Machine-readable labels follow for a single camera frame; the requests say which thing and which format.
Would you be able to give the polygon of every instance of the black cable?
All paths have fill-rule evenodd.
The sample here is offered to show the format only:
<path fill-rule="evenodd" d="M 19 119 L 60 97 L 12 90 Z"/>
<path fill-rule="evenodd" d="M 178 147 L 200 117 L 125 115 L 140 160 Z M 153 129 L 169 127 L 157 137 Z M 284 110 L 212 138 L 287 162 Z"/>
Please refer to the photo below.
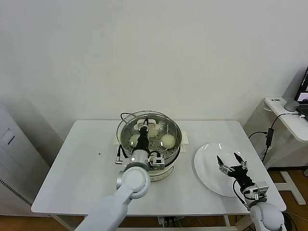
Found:
<path fill-rule="evenodd" d="M 290 215 L 287 214 L 287 213 L 284 213 L 284 212 L 282 214 L 285 215 L 288 219 L 290 219 L 291 223 L 294 224 L 295 230 L 297 231 L 297 226 L 296 226 L 294 220 L 290 217 Z"/>
<path fill-rule="evenodd" d="M 171 219 L 172 219 L 173 227 L 175 228 L 174 217 L 171 217 Z"/>
<path fill-rule="evenodd" d="M 131 113 L 128 113 L 128 112 L 122 112 L 122 113 L 121 113 L 121 115 L 120 115 L 120 117 L 121 117 L 121 119 L 122 119 L 122 120 L 124 120 L 124 119 L 123 119 L 123 117 L 122 117 L 123 115 L 131 115 Z"/>
<path fill-rule="evenodd" d="M 246 196 L 246 193 L 244 193 L 243 195 L 244 195 L 244 197 L 245 197 L 247 200 L 251 200 L 251 201 L 255 201 L 255 200 L 256 200 L 256 199 L 247 197 L 247 196 Z M 265 198 L 265 196 L 259 197 L 258 200 L 262 200 L 263 198 Z"/>
<path fill-rule="evenodd" d="M 166 227 L 168 227 L 169 226 L 169 217 L 167 217 L 167 225 L 166 225 Z"/>
<path fill-rule="evenodd" d="M 151 151 L 150 152 L 150 154 L 149 154 L 149 156 L 148 156 L 148 158 L 151 156 L 151 154 L 153 154 L 153 153 L 156 153 L 157 155 L 157 157 L 161 157 L 161 155 L 160 155 L 160 152 L 158 152 L 158 151 Z"/>
<path fill-rule="evenodd" d="M 258 133 L 263 133 L 265 135 L 267 134 L 266 131 L 256 131 L 256 132 L 252 133 L 248 138 L 250 139 L 250 137 L 252 137 L 253 135 L 258 134 Z"/>
<path fill-rule="evenodd" d="M 278 116 L 274 119 L 274 122 L 272 123 L 272 125 L 271 125 L 270 128 L 273 128 L 273 126 L 274 126 L 276 120 L 277 120 L 279 117 L 281 117 L 282 115 L 300 115 L 300 113 L 282 113 L 282 114 L 278 115 Z"/>
<path fill-rule="evenodd" d="M 266 146 L 266 150 L 264 152 L 264 156 L 263 156 L 262 162 L 264 161 L 264 159 L 266 157 L 266 154 L 268 153 L 268 150 L 269 150 L 269 146 Z"/>
<path fill-rule="evenodd" d="M 245 201 L 236 193 L 235 191 L 235 183 L 236 183 L 236 180 L 233 182 L 233 192 L 235 193 L 235 195 L 237 196 L 237 198 L 239 198 L 239 200 L 242 202 L 243 205 L 245 205 Z"/>

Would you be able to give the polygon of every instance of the white wall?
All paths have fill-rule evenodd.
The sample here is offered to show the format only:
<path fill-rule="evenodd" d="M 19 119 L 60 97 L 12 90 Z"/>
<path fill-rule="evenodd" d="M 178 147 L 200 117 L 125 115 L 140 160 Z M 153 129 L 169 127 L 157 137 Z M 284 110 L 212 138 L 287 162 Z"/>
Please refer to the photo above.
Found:
<path fill-rule="evenodd" d="M 76 119 L 154 109 L 244 124 L 307 65 L 307 9 L 306 0 L 2 0 L 0 101 L 49 163 Z"/>

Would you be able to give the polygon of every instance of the table leg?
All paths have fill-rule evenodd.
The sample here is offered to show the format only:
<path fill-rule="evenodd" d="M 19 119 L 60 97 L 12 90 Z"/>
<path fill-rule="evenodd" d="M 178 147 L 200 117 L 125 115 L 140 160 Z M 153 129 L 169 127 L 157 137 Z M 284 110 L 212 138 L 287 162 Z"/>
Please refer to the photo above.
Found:
<path fill-rule="evenodd" d="M 226 226 L 230 226 L 228 215 L 224 215 L 223 218 L 225 219 Z"/>
<path fill-rule="evenodd" d="M 291 191 L 293 197 L 299 205 L 305 205 L 306 201 L 303 198 L 302 194 L 298 190 L 297 186 L 294 184 L 292 178 L 290 177 L 288 172 L 282 171 L 280 172 L 282 178 L 285 183 L 275 183 L 275 186 L 278 191 Z"/>
<path fill-rule="evenodd" d="M 252 224 L 253 222 L 250 218 L 250 215 L 246 215 L 242 219 L 240 219 L 235 225 L 238 231 L 244 231 Z"/>
<path fill-rule="evenodd" d="M 72 217 L 65 215 L 51 215 L 53 219 L 58 221 L 61 225 L 66 227 L 68 230 L 73 231 L 79 225 L 78 222 L 74 221 Z"/>

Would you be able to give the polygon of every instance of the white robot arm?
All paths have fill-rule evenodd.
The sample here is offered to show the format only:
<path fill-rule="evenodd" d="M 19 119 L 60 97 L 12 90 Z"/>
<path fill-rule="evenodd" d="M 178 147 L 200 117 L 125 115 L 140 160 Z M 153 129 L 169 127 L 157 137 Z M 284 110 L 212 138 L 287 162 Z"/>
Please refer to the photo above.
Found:
<path fill-rule="evenodd" d="M 130 201 L 143 197 L 149 187 L 150 177 L 146 170 L 142 167 L 127 169 L 115 194 L 102 199 L 76 231 L 114 231 L 126 217 Z"/>
<path fill-rule="evenodd" d="M 232 167 L 226 166 L 219 156 L 217 156 L 219 169 L 229 177 L 234 177 L 235 182 L 237 181 L 239 183 L 245 202 L 237 194 L 236 195 L 247 207 L 248 211 L 250 211 L 250 217 L 255 225 L 256 231 L 282 231 L 284 225 L 282 213 L 277 207 L 266 202 L 266 192 L 269 186 L 266 182 L 253 183 L 250 177 L 247 176 L 247 161 L 244 161 L 236 153 L 234 153 L 234 155 L 240 165 Z"/>

